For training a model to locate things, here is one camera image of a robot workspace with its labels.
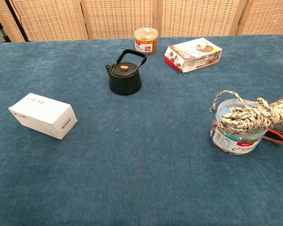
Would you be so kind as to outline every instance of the black kettle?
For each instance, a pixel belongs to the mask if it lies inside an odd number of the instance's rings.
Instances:
[[[129,62],[120,63],[124,55],[127,53],[143,57],[143,60],[138,66]],[[131,49],[125,49],[112,66],[106,65],[111,91],[119,95],[130,95],[140,90],[142,87],[142,81],[138,68],[142,66],[146,60],[147,57],[143,53],[139,53]]]

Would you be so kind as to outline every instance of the plastic jar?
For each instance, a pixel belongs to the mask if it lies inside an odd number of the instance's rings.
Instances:
[[[135,50],[144,54],[153,54],[157,51],[158,32],[154,28],[143,27],[135,30]]]
[[[247,106],[255,106],[256,102],[243,100]],[[216,111],[216,120],[212,123],[211,137],[213,143],[222,149],[224,152],[235,155],[243,155],[251,152],[263,138],[267,129],[256,130],[246,134],[223,134],[219,130],[216,130],[217,124],[221,117],[230,112],[230,107],[243,107],[243,104],[238,99],[229,99],[222,102]]]

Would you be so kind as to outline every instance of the kettle spout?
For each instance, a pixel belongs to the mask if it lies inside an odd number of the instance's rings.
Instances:
[[[110,76],[110,69],[111,69],[111,66],[110,65],[106,65],[105,66],[107,72],[108,72],[108,76]]]

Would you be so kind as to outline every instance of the rope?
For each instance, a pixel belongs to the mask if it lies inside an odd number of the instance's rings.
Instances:
[[[258,97],[258,105],[250,107],[237,93],[224,90],[215,97],[211,112],[215,111],[218,98],[224,93],[235,95],[244,107],[230,107],[230,112],[223,115],[218,123],[220,132],[236,135],[283,124],[283,98],[268,105],[265,99]]]

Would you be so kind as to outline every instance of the white cardboard box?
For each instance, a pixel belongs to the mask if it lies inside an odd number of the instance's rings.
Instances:
[[[23,126],[60,140],[77,123],[71,105],[33,93],[8,109]]]
[[[205,38],[169,46],[165,61],[178,72],[189,72],[218,63],[222,49]]]

